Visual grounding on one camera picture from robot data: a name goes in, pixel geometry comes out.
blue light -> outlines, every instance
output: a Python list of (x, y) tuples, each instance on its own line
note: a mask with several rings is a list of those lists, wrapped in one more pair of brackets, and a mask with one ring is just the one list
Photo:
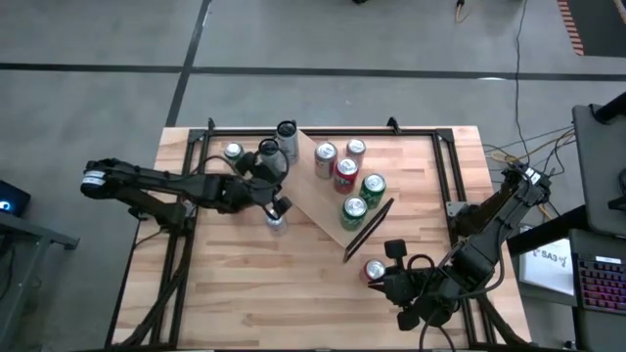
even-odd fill
[(0, 200), (0, 210), (11, 211), (11, 209), (13, 209), (13, 205), (10, 202), (6, 200)]

green soda can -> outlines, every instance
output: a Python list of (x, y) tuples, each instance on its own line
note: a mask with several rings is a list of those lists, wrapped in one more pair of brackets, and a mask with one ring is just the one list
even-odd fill
[(341, 226), (347, 231), (356, 231), (368, 212), (368, 205), (360, 197), (348, 197), (341, 210)]
[(361, 192), (359, 197), (365, 200), (368, 209), (374, 209), (379, 206), (384, 190), (387, 188), (384, 177), (380, 174), (371, 174), (363, 179), (361, 184)]
[(239, 143), (229, 143), (226, 149), (224, 149), (224, 156), (231, 160), (232, 163), (236, 163), (239, 159), (244, 157), (244, 147)]

gray floor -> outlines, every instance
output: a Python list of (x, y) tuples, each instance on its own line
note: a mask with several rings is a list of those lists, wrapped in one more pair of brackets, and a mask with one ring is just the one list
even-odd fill
[[(523, 72), (626, 72), (626, 60), (573, 53), (556, 0), (528, 1)], [(356, 7), (349, 0), (214, 0), (195, 65), (513, 72), (520, 4), (469, 0), (471, 13), (458, 25), (454, 1), (371, 0)], [(0, 62), (180, 66), (200, 6), (201, 0), (0, 0)], [(0, 71), (0, 178), (33, 194), (28, 219), (82, 238), (74, 253), (50, 253), (40, 304), (24, 319), (21, 343), (43, 342), (55, 352), (104, 343), (137, 224), (120, 203), (83, 197), (81, 171), (87, 160), (108, 156), (151, 165), (177, 81), (178, 74)], [(606, 102), (625, 87), (522, 81), (524, 136), (566, 126), (572, 106)], [(518, 139), (514, 82), (472, 79), (193, 74), (177, 125), (205, 125), (209, 116), (218, 125), (285, 118), (382, 125), (392, 115), (405, 125), (478, 125), (484, 143)], [(566, 211), (583, 199), (575, 147), (560, 155), (567, 172), (555, 179), (553, 203)], [(498, 180), (498, 172), (492, 177)], [(559, 346), (573, 337), (567, 307), (524, 298), (524, 309), (534, 341)]]

wooden tabletop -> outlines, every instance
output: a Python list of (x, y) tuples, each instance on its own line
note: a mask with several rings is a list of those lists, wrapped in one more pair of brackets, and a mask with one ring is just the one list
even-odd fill
[[(493, 190), (478, 130), (451, 128), (468, 199), (481, 202)], [(188, 130), (163, 130), (156, 169), (180, 172)], [(337, 146), (344, 146), (348, 140), (313, 139), (330, 140)], [(424, 324), (412, 331), (400, 331), (397, 307), (382, 293), (368, 289), (358, 273), (371, 258), (391, 264), (382, 245), (387, 240), (404, 239), (409, 255), (425, 253), (435, 262), (450, 249), (432, 142), (426, 137), (409, 136), (368, 136), (363, 140), (368, 150), (361, 172), (383, 174), (395, 203), (384, 222), (346, 264), (341, 262), (343, 248), (296, 207), (287, 215), (289, 231), (280, 238), (270, 235), (258, 207), (236, 215), (200, 211), (180, 348), (417, 348)], [(255, 150), (258, 141), (256, 137), (237, 140), (248, 151)], [(231, 139), (212, 138), (209, 154), (222, 154), (228, 142)], [(445, 151), (444, 157), (448, 183), (454, 187)], [(207, 170), (226, 170), (223, 163), (214, 161)], [(156, 231), (156, 223), (145, 222), (138, 240)], [(113, 342), (128, 336), (154, 303), (166, 244), (167, 235), (162, 235), (135, 250)], [(529, 340), (513, 265), (506, 247), (504, 250), (505, 280), (489, 297), (515, 332)], [(471, 306), (478, 338), (484, 341), (477, 305), (472, 302)], [(170, 315), (171, 307), (166, 312), (163, 338), (167, 338)], [(468, 345), (461, 312), (444, 328), (457, 347)], [(448, 344), (439, 330), (429, 329), (425, 346)]]

desk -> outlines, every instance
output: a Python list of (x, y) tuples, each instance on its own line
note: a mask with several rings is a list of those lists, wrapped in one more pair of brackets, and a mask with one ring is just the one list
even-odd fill
[[(493, 191), (478, 130), (454, 127), (453, 131), (468, 199), (481, 202)], [(163, 130), (156, 169), (180, 172), (188, 133), (187, 128)], [(314, 137), (316, 141), (331, 140), (339, 148), (348, 138)], [(237, 141), (250, 151), (256, 149), (259, 139), (242, 137)], [(402, 238), (410, 254), (427, 253), (435, 262), (450, 249), (433, 143), (429, 138), (414, 136), (363, 139), (368, 150), (361, 172), (382, 173), (395, 203), (346, 264), (341, 263), (343, 248), (296, 207), (287, 215), (289, 232), (278, 239), (269, 235), (259, 208), (236, 215), (200, 211), (179, 348), (417, 348), (424, 324), (413, 331), (398, 330), (396, 307), (380, 292), (366, 288), (358, 273), (373, 257), (390, 264), (382, 245), (387, 240)], [(232, 140), (211, 137), (209, 154), (221, 154)], [(211, 162), (207, 170), (226, 168), (220, 162)], [(446, 174), (448, 184), (454, 185), (452, 173)], [(137, 241), (156, 230), (155, 223), (144, 223)], [(112, 342), (127, 337), (154, 303), (166, 243), (167, 235), (163, 235), (135, 250)], [(511, 258), (507, 251), (504, 256), (506, 279), (490, 293), (490, 298), (516, 333), (529, 340)], [(477, 336), (484, 341), (477, 305), (472, 303), (471, 308)], [(171, 307), (166, 311), (166, 322), (171, 311)], [(167, 338), (168, 324), (163, 326), (162, 338)], [(468, 345), (461, 312), (445, 328), (457, 347)], [(425, 341), (429, 348), (448, 346), (436, 329), (428, 330)]]

